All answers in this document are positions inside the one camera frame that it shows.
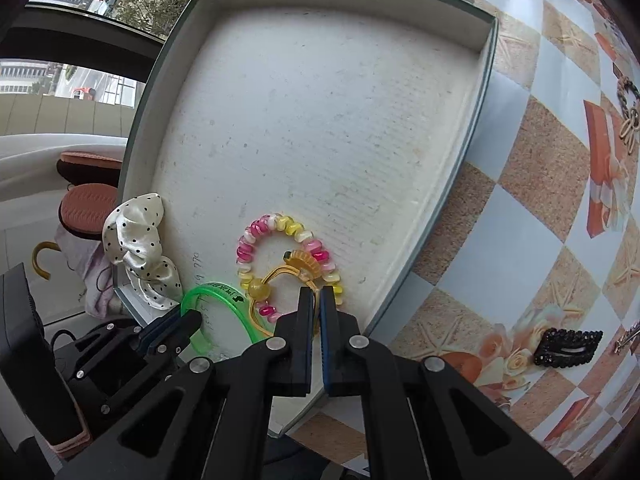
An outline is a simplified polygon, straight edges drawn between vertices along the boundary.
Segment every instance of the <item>lavender cloth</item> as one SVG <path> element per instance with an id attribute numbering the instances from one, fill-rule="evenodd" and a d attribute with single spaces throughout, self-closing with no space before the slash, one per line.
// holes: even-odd
<path id="1" fill-rule="evenodd" d="M 104 255 L 102 244 L 95 240 L 83 240 L 58 226 L 54 236 L 66 261 L 84 282 L 84 310 L 91 316 L 104 318 L 110 313 L 113 294 L 111 263 Z"/>

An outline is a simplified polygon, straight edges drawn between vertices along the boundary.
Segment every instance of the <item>checkered tablecloth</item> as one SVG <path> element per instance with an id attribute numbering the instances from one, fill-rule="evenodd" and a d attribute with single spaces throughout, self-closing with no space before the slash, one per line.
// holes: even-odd
<path id="1" fill-rule="evenodd" d="M 598 0 L 468 1 L 500 20 L 486 101 L 440 221 L 372 336 L 415 359 L 457 352 L 470 380 L 575 475 L 640 406 L 636 355 L 612 354 L 640 319 L 638 149 L 618 157 L 610 215 L 594 215 L 586 112 L 619 124 L 614 71 L 640 84 L 640 68 Z M 550 326 L 604 337 L 587 365 L 535 367 Z M 359 399 L 325 402 L 292 435 L 366 472 Z"/>

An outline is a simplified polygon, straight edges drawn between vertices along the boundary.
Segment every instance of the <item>white bead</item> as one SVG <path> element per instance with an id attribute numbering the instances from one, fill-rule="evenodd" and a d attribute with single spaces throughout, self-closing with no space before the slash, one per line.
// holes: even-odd
<path id="1" fill-rule="evenodd" d="M 305 240 L 310 240 L 311 238 L 313 238 L 314 234 L 311 231 L 304 230 L 304 231 L 296 232 L 296 234 L 294 234 L 293 237 L 296 239 L 296 241 L 299 244 L 301 244 Z"/>
<path id="2" fill-rule="evenodd" d="M 269 218 L 267 218 L 267 227 L 269 227 L 269 231 L 276 230 L 276 218 L 277 216 L 274 214 L 270 214 Z"/>
<path id="3" fill-rule="evenodd" d="M 244 239 L 250 244 L 255 244 L 255 236 L 251 234 L 251 231 L 249 231 L 249 229 L 244 231 Z"/>

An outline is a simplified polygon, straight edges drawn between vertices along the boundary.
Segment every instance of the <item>white scrunchie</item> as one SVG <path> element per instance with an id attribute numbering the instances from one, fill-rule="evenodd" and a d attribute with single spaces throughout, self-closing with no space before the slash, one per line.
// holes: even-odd
<path id="1" fill-rule="evenodd" d="M 182 284 L 174 263 L 162 256 L 158 225 L 164 207 L 158 193 L 127 200 L 104 221 L 104 254 L 124 265 L 133 289 L 146 304 L 168 310 L 182 300 Z"/>

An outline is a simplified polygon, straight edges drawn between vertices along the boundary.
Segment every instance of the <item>beaded bracelet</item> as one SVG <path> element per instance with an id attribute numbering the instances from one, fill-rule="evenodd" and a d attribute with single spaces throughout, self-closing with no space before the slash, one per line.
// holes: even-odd
<path id="1" fill-rule="evenodd" d="M 247 291 L 252 300 L 255 300 L 252 303 L 255 303 L 258 314 L 266 318 L 269 323 L 275 323 L 282 316 L 277 308 L 268 301 L 271 293 L 270 286 L 265 280 L 256 278 L 251 272 L 251 262 L 254 260 L 254 244 L 261 237 L 267 236 L 274 231 L 282 231 L 289 236 L 293 236 L 295 241 L 302 244 L 304 251 L 293 251 L 292 254 L 295 257 L 291 261 L 287 261 L 290 259 L 290 255 L 289 258 L 287 258 L 287 255 L 285 256 L 287 265 L 298 269 L 297 276 L 299 279 L 306 283 L 322 276 L 326 284 L 334 288 L 335 304 L 342 304 L 340 274 L 335 267 L 335 263 L 330 259 L 329 251 L 322 247 L 322 242 L 314 238 L 314 234 L 311 231 L 306 230 L 300 222 L 296 222 L 291 217 L 269 214 L 263 215 L 259 220 L 252 222 L 244 230 L 244 234 L 238 240 L 238 248 L 236 249 L 238 257 L 236 264 L 238 264 L 240 287 Z"/>

